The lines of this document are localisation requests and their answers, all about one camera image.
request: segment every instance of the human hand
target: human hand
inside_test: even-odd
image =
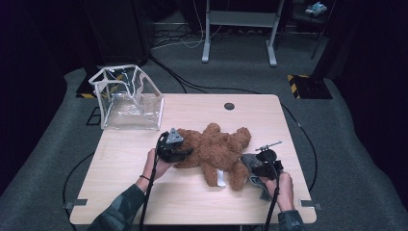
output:
[[[267,177],[259,177],[267,186],[271,195],[276,189],[276,180],[269,180]],[[293,204],[293,180],[288,172],[281,172],[279,177],[279,195],[277,203],[281,212],[294,210]]]
[[[155,160],[155,152],[156,152],[156,149],[152,148],[147,153],[146,164],[144,164],[144,169],[143,169],[142,176],[144,176],[144,177],[146,177],[148,179],[151,177],[153,166],[154,166],[154,163],[156,161]],[[155,177],[154,177],[153,180],[157,180],[160,177],[162,177],[166,173],[166,171],[170,167],[174,166],[175,164],[177,164],[177,163],[167,163],[167,162],[164,162],[163,160],[159,159],[159,161],[158,161],[158,163],[156,165],[156,174],[155,174]],[[149,184],[149,181],[144,177],[139,178],[135,183],[143,192],[145,192],[147,190],[147,187],[148,187],[148,184]]]

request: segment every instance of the bracelet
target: bracelet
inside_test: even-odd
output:
[[[149,179],[149,178],[147,178],[147,177],[145,177],[145,176],[143,176],[143,175],[140,175],[139,177],[142,177],[142,178],[144,178],[144,179],[146,179],[146,180],[150,181],[150,179]]]

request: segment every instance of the stuffed animal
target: stuffed animal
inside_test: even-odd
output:
[[[178,168],[201,166],[209,186],[217,186],[217,170],[230,173],[230,187],[242,189],[249,176],[248,168],[241,162],[242,151],[248,147],[251,135],[247,128],[240,128],[234,134],[221,133],[218,124],[210,123],[201,134],[198,131],[178,129],[184,138],[181,150],[193,148],[192,154]]]

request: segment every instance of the person's arm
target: person's arm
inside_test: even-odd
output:
[[[155,161],[155,149],[147,154],[142,176],[149,178]],[[173,164],[159,160],[156,166],[156,176],[159,179]],[[112,204],[102,212],[89,226],[88,230],[130,230],[135,215],[144,202],[149,180],[140,177],[135,184],[121,193]]]
[[[276,180],[271,181],[266,177],[260,177],[260,179],[267,186],[269,193],[273,195],[276,188]],[[278,214],[280,231],[307,230],[304,226],[302,217],[294,208],[293,181],[288,172],[281,172],[280,174],[277,203],[281,211]]]

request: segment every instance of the wooden tabletop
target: wooden tabletop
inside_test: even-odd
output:
[[[226,110],[226,103],[234,110]],[[160,131],[105,130],[78,195],[86,199],[85,206],[75,206],[70,220],[74,224],[90,224],[112,201],[129,188],[142,173],[147,152],[157,139],[171,128],[202,132],[215,122],[221,132],[234,133],[247,127],[252,139],[244,153],[266,144],[273,146],[277,159],[293,178],[294,204],[305,223],[316,220],[313,208],[298,205],[298,200],[310,200],[303,172],[297,159],[286,119],[275,95],[267,94],[165,94]],[[226,187],[209,187],[200,167],[171,168],[155,181],[150,194],[144,223],[148,224],[263,224],[269,203],[259,199],[261,188],[246,182],[234,192]],[[275,206],[271,222],[277,222],[279,208]],[[135,223],[139,223],[141,208]]]

